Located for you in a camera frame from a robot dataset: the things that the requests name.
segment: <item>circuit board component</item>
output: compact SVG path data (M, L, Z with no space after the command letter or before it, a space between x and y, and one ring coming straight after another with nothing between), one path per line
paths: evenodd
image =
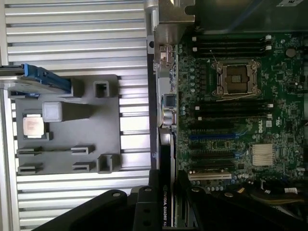
M174 65L177 166L192 183L224 189L303 177L302 44L292 34L183 38Z
M252 164L254 166L272 166L275 164L275 150L273 144L253 144Z

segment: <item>heatsink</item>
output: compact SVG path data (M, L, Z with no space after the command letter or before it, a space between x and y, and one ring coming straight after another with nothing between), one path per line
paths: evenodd
M275 164L275 148L273 144L252 145L252 163L254 166L272 166Z

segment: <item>green circuit board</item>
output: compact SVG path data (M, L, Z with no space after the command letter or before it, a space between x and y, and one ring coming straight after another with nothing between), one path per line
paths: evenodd
M220 41L227 38L241 43L245 39L266 36L245 34L203 39ZM266 54L249 58L215 56L211 50L212 55L196 55L200 49L194 48L191 36L178 45L175 66L178 76L177 167L189 174L196 172L209 176L204 180L192 178L192 184L222 190L226 185L243 180L303 177L303 37L271 34L268 38L270 49L268 46ZM237 94L237 89L228 98L223 94L218 96L218 63L237 65L233 74L230 67L230 72L225 75L235 82L235 88L240 86L241 68L248 68L248 65L255 68L257 90L250 96ZM238 116L233 112L228 117L228 112L240 107L243 110ZM266 115L258 115L258 107L265 110ZM205 108L203 114L200 114L200 108ZM269 153L262 156L263 153L259 153L263 150ZM211 174L222 172L230 175L211 177Z

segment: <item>pcie slot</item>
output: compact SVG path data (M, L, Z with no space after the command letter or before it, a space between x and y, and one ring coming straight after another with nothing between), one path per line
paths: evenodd
M227 167L234 167L234 163L230 160L215 160L215 161L199 161L193 165L192 168L195 170L205 169L222 169Z
M233 152L197 152L190 155L193 160L234 158Z
M193 180L230 180L232 174L229 172L217 172L217 173L194 173L188 174L188 179Z

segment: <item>yellow wire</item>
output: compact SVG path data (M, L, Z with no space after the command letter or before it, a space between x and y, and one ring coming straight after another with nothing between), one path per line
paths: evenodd
M254 96L254 95L256 95L256 94L244 95L244 96L235 97L235 98L231 98L231 99L216 100L216 101L217 101L217 102L221 102L221 101L228 101L228 100L237 100L237 99L241 99L241 98L245 98L245 97L249 97L249 96Z
M266 200L266 199L262 199L259 198L257 196L251 195L254 199L260 201L260 202L264 202L266 204L270 204L270 205L284 205L284 204L290 204L290 203L295 203L295 202L301 202L303 203L304 200L303 199L280 199L280 200Z
M244 190L245 190L245 188L241 188L241 189L238 190L237 192L238 192L238 193L242 193L242 192L244 192Z

